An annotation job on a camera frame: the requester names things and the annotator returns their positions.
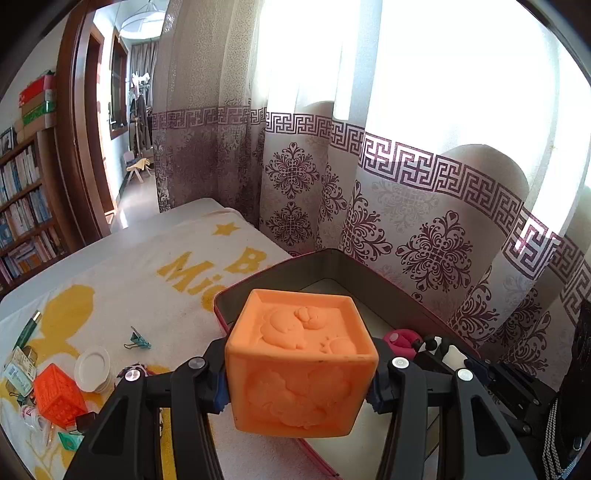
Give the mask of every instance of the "wall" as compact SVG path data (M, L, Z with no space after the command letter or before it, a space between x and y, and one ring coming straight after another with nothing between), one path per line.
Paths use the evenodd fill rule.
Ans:
M129 150L129 134L126 132L111 140L109 128L109 102L111 101L111 51L113 49L113 24L117 12L117 4L103 7L95 12L94 23L104 36L103 54L100 60L100 84L97 89L97 100L100 102L99 130L106 158L105 169L107 181L112 193L116 196L125 177L123 153Z
M18 95L27 85L46 70L56 71L57 54L66 21L67 16L37 44L0 100L0 132L4 132L21 116Z

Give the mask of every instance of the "red box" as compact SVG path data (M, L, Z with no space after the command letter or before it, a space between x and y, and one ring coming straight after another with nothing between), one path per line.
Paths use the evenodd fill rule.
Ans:
M33 383L37 410L42 417L65 429L88 412L76 382L56 364L50 364Z
M41 75L37 80L30 83L21 94L18 96L18 106L23 106L25 103L33 100L43 90L55 89L56 88L56 76Z

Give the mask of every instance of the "picture frame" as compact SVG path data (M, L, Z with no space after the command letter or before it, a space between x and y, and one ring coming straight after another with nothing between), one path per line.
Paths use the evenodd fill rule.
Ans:
M14 127L7 128L0 134L0 156L17 146L17 134Z

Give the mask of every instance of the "orange textured block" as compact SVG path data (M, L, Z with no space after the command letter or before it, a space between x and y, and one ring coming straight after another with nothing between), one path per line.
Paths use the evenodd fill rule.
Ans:
M347 435L378 364L350 297L252 290L226 344L234 423L282 437Z
M33 390L41 416L63 429L88 412L76 382L56 364L50 364L37 376Z

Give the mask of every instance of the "wooden door frame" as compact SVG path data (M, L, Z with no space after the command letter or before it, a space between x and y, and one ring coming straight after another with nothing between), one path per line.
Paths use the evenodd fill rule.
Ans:
M112 0L82 0L70 13L57 57L57 148L68 197L86 245L110 234L86 132L84 78L95 11Z

